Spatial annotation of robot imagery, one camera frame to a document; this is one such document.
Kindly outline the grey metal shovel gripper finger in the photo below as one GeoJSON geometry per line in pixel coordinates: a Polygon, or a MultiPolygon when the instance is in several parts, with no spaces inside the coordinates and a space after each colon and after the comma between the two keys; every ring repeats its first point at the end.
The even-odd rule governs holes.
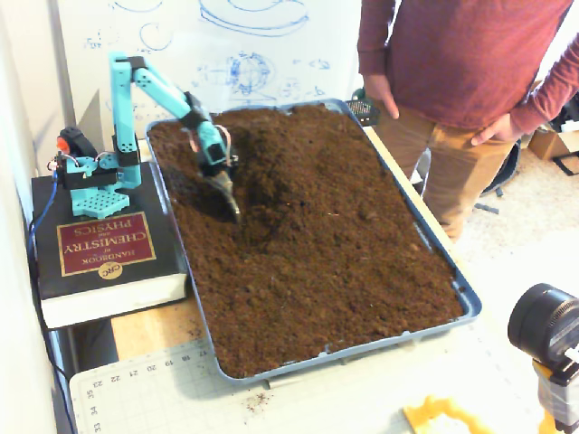
{"type": "Polygon", "coordinates": [[[242,220],[241,210],[233,196],[233,181],[226,172],[219,172],[208,177],[208,184],[216,189],[228,203],[233,217],[237,223],[242,220]]]}

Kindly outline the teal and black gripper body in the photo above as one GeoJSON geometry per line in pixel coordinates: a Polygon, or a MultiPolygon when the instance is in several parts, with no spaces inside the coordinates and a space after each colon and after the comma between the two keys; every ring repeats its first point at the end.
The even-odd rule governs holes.
{"type": "Polygon", "coordinates": [[[229,131],[225,127],[199,127],[196,133],[196,160],[201,174],[210,177],[224,171],[233,176],[239,166],[239,156],[229,131]]]}

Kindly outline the person's right hand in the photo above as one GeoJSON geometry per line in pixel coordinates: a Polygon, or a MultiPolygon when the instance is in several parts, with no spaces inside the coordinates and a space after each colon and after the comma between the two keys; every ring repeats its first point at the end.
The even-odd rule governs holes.
{"type": "Polygon", "coordinates": [[[381,104],[385,112],[393,119],[399,118],[397,107],[388,79],[384,74],[364,74],[365,95],[375,104],[381,104]]]}

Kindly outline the person's left hand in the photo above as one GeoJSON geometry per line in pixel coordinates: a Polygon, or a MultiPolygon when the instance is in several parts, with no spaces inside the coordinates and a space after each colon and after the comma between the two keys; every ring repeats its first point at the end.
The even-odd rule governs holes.
{"type": "Polygon", "coordinates": [[[507,113],[477,133],[470,143],[473,146],[479,146],[491,139],[514,141],[522,135],[523,131],[514,124],[511,115],[507,113]]]}

